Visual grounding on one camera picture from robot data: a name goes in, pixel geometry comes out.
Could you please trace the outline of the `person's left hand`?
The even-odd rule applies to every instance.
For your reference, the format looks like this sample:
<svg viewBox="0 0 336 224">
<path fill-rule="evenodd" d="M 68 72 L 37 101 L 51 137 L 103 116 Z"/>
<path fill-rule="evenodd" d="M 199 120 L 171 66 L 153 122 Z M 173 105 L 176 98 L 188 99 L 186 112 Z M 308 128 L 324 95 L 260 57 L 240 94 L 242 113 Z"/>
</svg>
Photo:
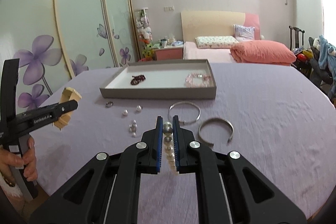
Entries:
<svg viewBox="0 0 336 224">
<path fill-rule="evenodd" d="M 15 184 L 15 178 L 10 170 L 10 166 L 25 166 L 23 176 L 27 181 L 35 181 L 38 178 L 37 158 L 35 155 L 35 141 L 33 137 L 27 140 L 28 150 L 19 157 L 1 147 L 1 174 L 10 184 Z"/>
</svg>

